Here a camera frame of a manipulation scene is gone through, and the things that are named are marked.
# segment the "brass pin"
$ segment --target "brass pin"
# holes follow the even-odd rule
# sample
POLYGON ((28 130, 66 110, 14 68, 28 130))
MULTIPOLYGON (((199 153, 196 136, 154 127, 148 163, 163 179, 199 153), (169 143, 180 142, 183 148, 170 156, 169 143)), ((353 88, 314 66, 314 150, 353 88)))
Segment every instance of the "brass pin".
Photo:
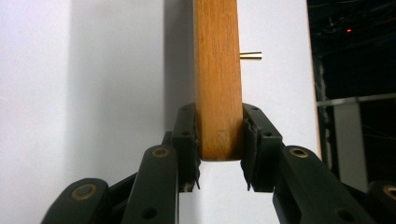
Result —
POLYGON ((262 53, 261 52, 240 53, 239 58, 243 60, 261 60, 262 53))

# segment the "wooden stick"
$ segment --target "wooden stick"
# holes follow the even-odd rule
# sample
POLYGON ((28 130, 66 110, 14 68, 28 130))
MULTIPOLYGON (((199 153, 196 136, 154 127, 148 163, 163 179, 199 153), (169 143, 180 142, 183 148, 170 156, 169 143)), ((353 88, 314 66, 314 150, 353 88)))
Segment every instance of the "wooden stick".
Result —
POLYGON ((194 0, 196 110, 201 159, 243 157, 236 0, 194 0))

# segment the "black plastic part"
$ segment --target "black plastic part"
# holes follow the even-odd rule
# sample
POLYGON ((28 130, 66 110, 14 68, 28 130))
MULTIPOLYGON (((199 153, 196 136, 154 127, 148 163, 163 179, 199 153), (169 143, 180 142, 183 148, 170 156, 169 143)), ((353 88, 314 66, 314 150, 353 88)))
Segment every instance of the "black plastic part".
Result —
POLYGON ((177 152, 146 150, 121 223, 178 223, 177 152))
POLYGON ((132 187, 134 186, 136 175, 137 174, 130 175, 110 187, 110 198, 113 206, 112 214, 108 219, 108 223, 121 223, 129 195, 131 194, 132 187))
MULTIPOLYGON (((276 183, 275 195, 286 199, 292 196, 301 212, 297 223, 375 223, 310 150, 284 147, 279 154, 279 169, 283 179, 276 183)), ((274 198, 274 203, 281 219, 284 214, 278 211, 284 210, 288 201, 279 205, 279 199, 274 198)))
MULTIPOLYGON (((163 142, 168 142, 169 133, 163 142)), ((171 145, 178 155, 179 192, 192 192, 200 176, 201 160, 198 154, 198 132, 196 128, 195 104, 185 105, 178 110, 177 120, 171 135, 171 145)))
POLYGON ((396 182, 372 183, 367 193, 367 210, 378 223, 396 223, 396 182))
POLYGON ((273 192, 279 150, 284 146, 282 135, 271 121, 254 106, 244 106, 245 157, 241 166, 247 189, 273 192))
POLYGON ((106 223, 111 213, 107 183, 101 179, 86 178, 69 185, 52 204, 42 223, 106 223), (92 196, 74 198, 73 191, 80 186, 94 185, 92 196))

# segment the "wood grain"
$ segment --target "wood grain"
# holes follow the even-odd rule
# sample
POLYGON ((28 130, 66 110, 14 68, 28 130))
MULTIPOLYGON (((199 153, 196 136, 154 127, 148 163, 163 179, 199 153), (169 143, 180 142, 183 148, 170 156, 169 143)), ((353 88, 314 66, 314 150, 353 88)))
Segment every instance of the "wood grain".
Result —
POLYGON ((206 161, 243 157, 236 0, 194 0, 196 110, 206 161))

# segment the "white wall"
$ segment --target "white wall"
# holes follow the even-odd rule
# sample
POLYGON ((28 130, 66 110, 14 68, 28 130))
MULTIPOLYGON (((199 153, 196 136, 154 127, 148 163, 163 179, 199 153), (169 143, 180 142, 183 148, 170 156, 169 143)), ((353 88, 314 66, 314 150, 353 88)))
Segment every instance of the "white wall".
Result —
MULTIPOLYGON (((305 2, 239 1, 244 102, 285 144, 318 151, 305 2)), ((193 102, 191 3, 0 3, 0 222, 37 223, 70 183, 136 172, 177 109, 193 102)), ((180 223, 277 223, 239 162, 204 162, 180 223)))

